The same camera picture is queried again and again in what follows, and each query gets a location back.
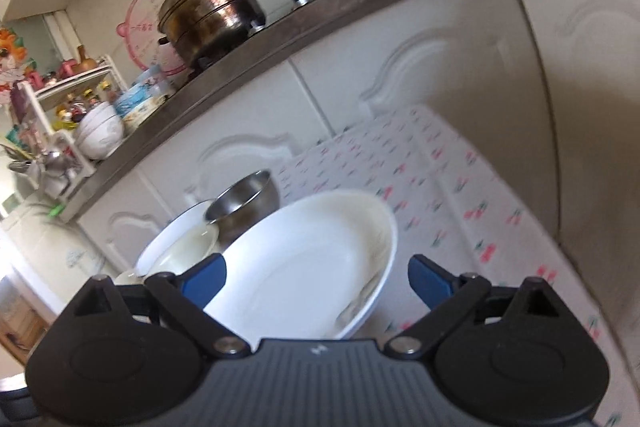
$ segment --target white bowl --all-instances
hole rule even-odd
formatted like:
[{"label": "white bowl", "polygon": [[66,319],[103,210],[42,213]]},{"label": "white bowl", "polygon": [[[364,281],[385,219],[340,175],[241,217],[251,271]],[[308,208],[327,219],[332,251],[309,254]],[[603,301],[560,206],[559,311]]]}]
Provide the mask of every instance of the white bowl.
[{"label": "white bowl", "polygon": [[113,105],[108,102],[100,102],[92,108],[78,124],[78,129],[76,129],[76,144],[84,140],[84,138],[98,126],[116,115],[117,113]]},{"label": "white bowl", "polygon": [[202,222],[185,232],[152,264],[147,276],[158,272],[186,272],[202,261],[218,238],[218,227]]},{"label": "white bowl", "polygon": [[102,122],[84,139],[76,141],[81,152],[92,160],[104,160],[109,156],[124,138],[124,126],[118,115]]},{"label": "white bowl", "polygon": [[204,311],[254,349],[263,338],[348,337],[373,311],[397,245],[396,218],[372,194],[305,198],[227,248],[225,286]]},{"label": "white bowl", "polygon": [[162,232],[154,238],[142,251],[135,266],[139,277],[148,275],[151,267],[158,261],[178,239],[184,236],[194,227],[204,224],[204,212],[209,208],[211,201],[203,201],[185,210],[180,216],[170,222]]}]

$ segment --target cherry print tablecloth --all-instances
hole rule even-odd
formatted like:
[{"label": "cherry print tablecloth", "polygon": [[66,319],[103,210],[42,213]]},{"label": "cherry print tablecloth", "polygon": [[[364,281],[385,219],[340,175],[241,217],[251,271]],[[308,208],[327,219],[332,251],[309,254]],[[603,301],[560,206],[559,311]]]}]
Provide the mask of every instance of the cherry print tablecloth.
[{"label": "cherry print tablecloth", "polygon": [[334,188],[368,190],[389,204],[399,241],[391,276],[356,334],[380,343],[428,308],[412,292],[409,258],[422,253],[454,274],[494,284],[544,277],[603,350],[611,380],[596,421],[638,427],[638,399],[625,362],[575,271],[511,189],[476,150],[427,107],[381,116],[273,167],[283,204]]}]

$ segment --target wooden cabinet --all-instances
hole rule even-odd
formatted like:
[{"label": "wooden cabinet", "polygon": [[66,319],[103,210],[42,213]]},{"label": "wooden cabinet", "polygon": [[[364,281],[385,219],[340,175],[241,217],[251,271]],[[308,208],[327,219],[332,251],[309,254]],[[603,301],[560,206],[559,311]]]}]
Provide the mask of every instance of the wooden cabinet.
[{"label": "wooden cabinet", "polygon": [[330,136],[290,64],[216,104],[150,154],[79,223],[120,269],[167,223],[245,175]]},{"label": "wooden cabinet", "polygon": [[[47,323],[18,293],[7,277],[0,281],[0,346],[11,353],[23,366],[33,347],[47,330]],[[0,371],[11,373],[0,378],[12,377],[22,368],[1,360]]]}]

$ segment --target stainless steel bowl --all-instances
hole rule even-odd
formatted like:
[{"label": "stainless steel bowl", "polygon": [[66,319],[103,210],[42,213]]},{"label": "stainless steel bowl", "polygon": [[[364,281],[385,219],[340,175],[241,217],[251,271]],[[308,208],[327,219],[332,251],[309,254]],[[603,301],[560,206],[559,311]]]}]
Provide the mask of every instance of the stainless steel bowl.
[{"label": "stainless steel bowl", "polygon": [[267,170],[241,179],[220,194],[204,214],[220,229],[218,242],[227,248],[244,232],[280,207],[280,195]]}]

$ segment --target stainless steel countertop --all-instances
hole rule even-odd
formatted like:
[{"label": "stainless steel countertop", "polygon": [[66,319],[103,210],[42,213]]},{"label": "stainless steel countertop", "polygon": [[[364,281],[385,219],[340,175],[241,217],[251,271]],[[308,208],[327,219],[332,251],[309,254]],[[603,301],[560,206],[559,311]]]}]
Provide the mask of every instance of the stainless steel countertop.
[{"label": "stainless steel countertop", "polygon": [[291,54],[400,0],[315,0],[258,32],[156,110],[76,192],[63,221],[88,210],[150,152],[230,93]]}]

